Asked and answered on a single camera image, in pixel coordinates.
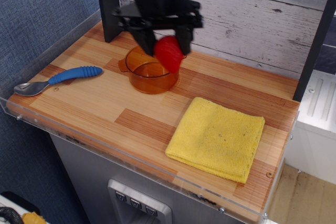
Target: black frame post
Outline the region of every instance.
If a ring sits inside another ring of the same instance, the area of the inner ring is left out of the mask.
[[[105,42],[111,42],[119,33],[119,19],[112,15],[112,11],[120,7],[119,0],[99,0],[101,20],[103,23]]]
[[[324,8],[321,20],[320,20],[320,24],[317,28],[313,43],[308,53],[306,63],[304,64],[298,86],[294,93],[293,100],[296,100],[299,102],[301,102],[302,100],[302,97],[308,85],[308,81],[310,79],[311,73],[313,72],[316,60],[319,56],[319,52],[323,45],[324,39],[326,38],[329,26],[331,24],[333,15],[335,13],[335,9],[336,9],[336,0],[327,0],[327,3],[325,5],[325,8]]]

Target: wooden floor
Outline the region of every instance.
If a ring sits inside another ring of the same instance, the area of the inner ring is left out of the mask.
[[[336,223],[336,185],[285,165],[269,219],[278,224]]]

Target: yellow towel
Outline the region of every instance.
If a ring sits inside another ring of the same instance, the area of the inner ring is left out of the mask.
[[[246,183],[265,119],[195,98],[165,151],[170,158]]]

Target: red object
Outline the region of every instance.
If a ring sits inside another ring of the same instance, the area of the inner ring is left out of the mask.
[[[157,41],[154,46],[155,57],[170,73],[178,72],[184,58],[178,43],[174,36],[166,36]]]

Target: bowl handle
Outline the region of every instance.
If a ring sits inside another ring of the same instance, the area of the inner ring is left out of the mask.
[[[122,60],[119,60],[118,62],[118,67],[119,67],[119,70],[121,72],[128,72],[128,68],[126,66],[126,58],[125,59],[122,59]]]

